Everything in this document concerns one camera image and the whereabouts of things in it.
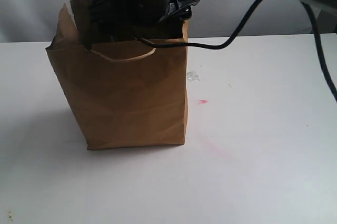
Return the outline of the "brown paper bag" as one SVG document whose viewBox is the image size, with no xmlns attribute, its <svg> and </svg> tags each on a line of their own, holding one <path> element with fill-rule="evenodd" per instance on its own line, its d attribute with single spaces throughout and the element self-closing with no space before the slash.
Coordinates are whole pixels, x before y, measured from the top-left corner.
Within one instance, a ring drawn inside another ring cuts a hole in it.
<svg viewBox="0 0 337 224">
<path fill-rule="evenodd" d="M 96 0 L 72 0 L 46 49 L 90 150 L 185 143 L 187 48 L 136 41 L 119 13 L 114 32 L 90 21 Z"/>
</svg>

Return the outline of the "clear plastic scrap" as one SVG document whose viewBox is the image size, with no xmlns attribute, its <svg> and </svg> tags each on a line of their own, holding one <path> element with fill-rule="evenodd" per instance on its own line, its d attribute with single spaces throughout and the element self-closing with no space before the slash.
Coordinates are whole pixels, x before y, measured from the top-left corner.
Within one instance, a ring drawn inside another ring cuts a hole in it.
<svg viewBox="0 0 337 224">
<path fill-rule="evenodd" d="M 190 71 L 190 72 L 187 72 L 186 79 L 189 80 L 190 82 L 193 82 L 193 81 L 199 81 L 200 77 L 197 72 Z"/>
</svg>

